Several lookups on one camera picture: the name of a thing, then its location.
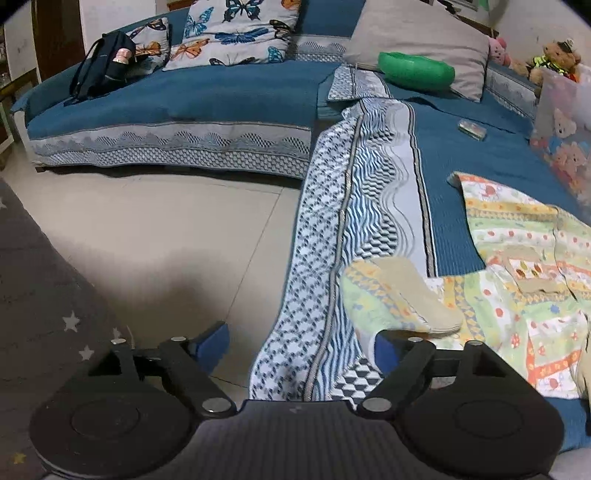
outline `black backpack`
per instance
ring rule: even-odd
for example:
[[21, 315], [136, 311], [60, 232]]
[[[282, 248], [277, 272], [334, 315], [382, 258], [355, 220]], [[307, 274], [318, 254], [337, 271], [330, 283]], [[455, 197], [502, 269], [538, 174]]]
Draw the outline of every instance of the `black backpack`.
[[[120, 63], [113, 59], [121, 48], [131, 51], [129, 63]], [[127, 35], [120, 31], [103, 33], [102, 38], [95, 41], [86, 54], [84, 61], [72, 78], [70, 83], [70, 103], [98, 97], [123, 87], [126, 83], [125, 72], [135, 62], [135, 43]], [[86, 67], [82, 78], [80, 73]]]

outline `pink stuffed animal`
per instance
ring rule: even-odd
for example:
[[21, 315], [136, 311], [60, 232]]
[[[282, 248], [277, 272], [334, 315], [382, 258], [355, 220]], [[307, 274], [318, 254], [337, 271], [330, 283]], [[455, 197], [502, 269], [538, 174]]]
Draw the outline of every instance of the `pink stuffed animal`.
[[488, 43], [491, 46], [491, 52], [489, 53], [489, 56], [491, 57], [492, 61], [498, 63], [499, 65], [504, 65], [506, 67], [511, 65], [511, 57], [505, 51], [505, 49], [507, 48], [507, 42], [503, 38], [489, 37]]

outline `white star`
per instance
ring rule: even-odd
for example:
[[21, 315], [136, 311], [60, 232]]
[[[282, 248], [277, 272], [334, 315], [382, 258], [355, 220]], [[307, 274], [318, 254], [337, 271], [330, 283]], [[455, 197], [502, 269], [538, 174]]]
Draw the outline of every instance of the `white star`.
[[76, 315], [74, 315], [74, 310], [72, 310], [72, 314], [69, 317], [62, 317], [62, 319], [64, 322], [66, 322], [66, 328], [64, 328], [64, 332], [67, 332], [68, 330], [74, 330], [76, 333], [78, 332], [76, 325], [80, 323], [80, 319], [76, 318]]
[[90, 357], [92, 356], [93, 353], [95, 353], [94, 350], [90, 350], [90, 348], [88, 347], [88, 345], [86, 345], [84, 347], [84, 350], [82, 350], [81, 352], [78, 352], [79, 354], [81, 354], [82, 356], [82, 360], [89, 360]]

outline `green plastic bowl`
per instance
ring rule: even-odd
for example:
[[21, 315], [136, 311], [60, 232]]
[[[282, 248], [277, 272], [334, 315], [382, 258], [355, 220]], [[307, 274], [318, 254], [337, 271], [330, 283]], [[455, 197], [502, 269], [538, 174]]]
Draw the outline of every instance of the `green plastic bowl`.
[[447, 90], [456, 77], [456, 71], [443, 61], [400, 52], [381, 52], [378, 67], [386, 80], [410, 90], [435, 92]]

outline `blue and white striped blanket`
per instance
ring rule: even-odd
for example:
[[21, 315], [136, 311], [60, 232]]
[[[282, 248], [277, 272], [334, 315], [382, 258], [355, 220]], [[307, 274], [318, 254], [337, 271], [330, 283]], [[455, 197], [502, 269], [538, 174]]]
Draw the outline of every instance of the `blue and white striped blanket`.
[[[351, 261], [405, 255], [427, 276], [483, 267], [462, 197], [446, 181], [451, 172], [498, 181], [578, 213], [531, 152], [525, 119], [492, 97], [488, 102], [486, 92], [475, 104], [398, 89], [342, 66], [329, 99], [360, 100], [314, 150], [282, 307], [251, 372], [254, 399], [359, 403], [379, 383], [340, 296], [339, 278]], [[460, 118], [485, 126], [486, 140], [459, 132]]]

